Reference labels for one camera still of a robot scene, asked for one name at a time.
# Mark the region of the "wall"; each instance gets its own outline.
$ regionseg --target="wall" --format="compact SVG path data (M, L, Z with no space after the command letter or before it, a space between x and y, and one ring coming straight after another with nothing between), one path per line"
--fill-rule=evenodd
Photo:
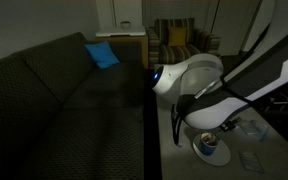
M74 32L95 37L95 0L0 0L0 58Z
M286 35L288 35L288 1L275 0L272 21L266 36L256 48L256 51L247 59L247 61L225 76L225 80L228 81L241 70L252 64Z
M242 51L249 51L258 37L271 22L274 12L275 0L262 0L261 6L257 12L252 28L249 31L247 40L242 47Z
M132 26L142 26L142 0L96 0L100 28L115 25L112 2L117 27L120 27L121 21L130 21Z
M145 27L153 27L155 20L158 18L180 19L193 17L196 28L206 29L209 24L212 25L216 5L217 0L143 1L143 24Z
M212 33L221 38L218 53L238 55L260 0L220 0Z

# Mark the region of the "sofa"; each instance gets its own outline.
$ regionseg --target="sofa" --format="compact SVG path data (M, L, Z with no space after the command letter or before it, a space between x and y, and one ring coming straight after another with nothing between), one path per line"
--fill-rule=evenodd
M147 29L149 40L149 69L155 64L176 64L198 53L220 57L221 38L195 28L194 18L155 19Z
M100 69L77 32L0 59L0 179L143 179L143 66L110 43Z

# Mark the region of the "patterned armchair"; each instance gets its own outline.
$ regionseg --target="patterned armchair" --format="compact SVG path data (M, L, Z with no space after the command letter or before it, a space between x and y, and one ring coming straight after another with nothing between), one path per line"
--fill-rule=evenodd
M186 29L183 45L169 44L170 27ZM148 28L147 33L150 69L154 69L154 64L176 64L198 53L218 55L220 38L201 29L194 29L194 18L156 19L155 26Z

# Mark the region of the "blue cup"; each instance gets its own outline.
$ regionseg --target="blue cup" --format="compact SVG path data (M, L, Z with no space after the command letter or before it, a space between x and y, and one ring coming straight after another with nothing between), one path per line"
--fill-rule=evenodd
M206 156L213 154L218 144L218 138L212 133L201 134L200 143L198 149Z

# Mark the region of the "table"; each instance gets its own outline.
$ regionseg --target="table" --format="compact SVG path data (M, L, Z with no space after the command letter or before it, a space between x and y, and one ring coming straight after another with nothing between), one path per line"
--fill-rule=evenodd
M288 179L288 142L253 108L248 108L233 118L241 117L243 120L254 119L266 123L269 126L267 137L259 142L246 135L239 127L221 134L221 139L230 149L231 159L223 166L215 166L202 160L193 149L194 137L204 131L193 129L183 122L179 137L182 147L179 148L173 143L171 104L158 95L156 100L163 179ZM256 153L265 172L245 170L238 155L239 151Z
M142 46L142 63L148 69L148 36L143 26L122 29L104 28L96 32L96 41L138 41Z

